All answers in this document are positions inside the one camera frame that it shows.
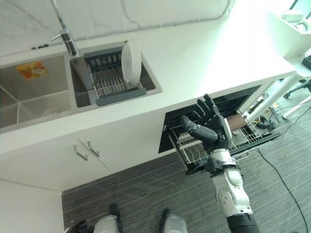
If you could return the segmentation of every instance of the white countertop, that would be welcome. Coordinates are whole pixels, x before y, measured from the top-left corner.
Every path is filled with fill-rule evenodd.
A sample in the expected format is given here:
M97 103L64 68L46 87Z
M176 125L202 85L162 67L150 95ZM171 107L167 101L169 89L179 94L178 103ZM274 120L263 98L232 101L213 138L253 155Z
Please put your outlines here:
M220 20L78 41L81 49L134 38L163 92L0 134L0 154L150 111L164 120L167 111L205 93L214 98L293 73L295 68L274 51L265 20L247 17L245 22L245 11L234 7ZM0 64L64 51L63 45L48 47L1 57Z

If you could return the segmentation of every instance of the white pipe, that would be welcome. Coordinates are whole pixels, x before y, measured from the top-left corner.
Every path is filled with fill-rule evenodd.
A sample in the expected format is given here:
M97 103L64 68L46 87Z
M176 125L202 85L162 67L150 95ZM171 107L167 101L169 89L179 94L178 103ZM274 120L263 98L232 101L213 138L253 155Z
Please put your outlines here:
M255 120L259 115L268 109L278 98L282 97L299 79L301 76L297 73L292 74L290 77L285 78L282 85L271 94L263 103L261 103L247 118L248 121Z
M311 96L308 96L307 98L305 98L303 101L301 101L297 106L293 107L291 110L289 110L288 112L284 113L283 115L283 119L287 120L288 116L290 114L292 114L294 111L296 111L297 109L301 108L302 106L304 106L303 103L309 102L309 104L311 104Z

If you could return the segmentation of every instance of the white wall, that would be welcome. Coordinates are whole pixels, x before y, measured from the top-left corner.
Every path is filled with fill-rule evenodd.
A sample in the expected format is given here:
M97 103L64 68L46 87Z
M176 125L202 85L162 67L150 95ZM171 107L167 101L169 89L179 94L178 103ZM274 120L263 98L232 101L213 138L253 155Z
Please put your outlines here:
M217 17L224 11L227 1L56 0L76 39ZM50 0L0 0L0 21L0 55L51 43L50 39L61 29Z
M0 231L64 232L61 193L0 180Z

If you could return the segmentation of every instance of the dish rack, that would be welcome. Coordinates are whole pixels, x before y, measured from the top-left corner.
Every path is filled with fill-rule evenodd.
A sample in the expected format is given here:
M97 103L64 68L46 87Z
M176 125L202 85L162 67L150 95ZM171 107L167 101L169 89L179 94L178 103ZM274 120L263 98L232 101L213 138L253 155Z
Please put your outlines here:
M121 51L86 57L85 60L98 106L147 94L147 89L140 81L137 86L125 81L121 66ZM142 72L140 78L143 79L145 74L146 72Z

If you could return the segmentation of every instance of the robot leg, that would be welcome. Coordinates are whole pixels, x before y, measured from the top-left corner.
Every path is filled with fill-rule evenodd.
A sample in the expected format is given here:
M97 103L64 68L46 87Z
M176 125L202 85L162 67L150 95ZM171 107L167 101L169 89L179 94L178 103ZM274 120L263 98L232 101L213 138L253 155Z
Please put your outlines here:
M162 214L159 233L188 233L185 221L178 215L171 214L165 209Z
M94 233L123 233L118 205L111 204L109 210L110 215L102 217L96 223Z

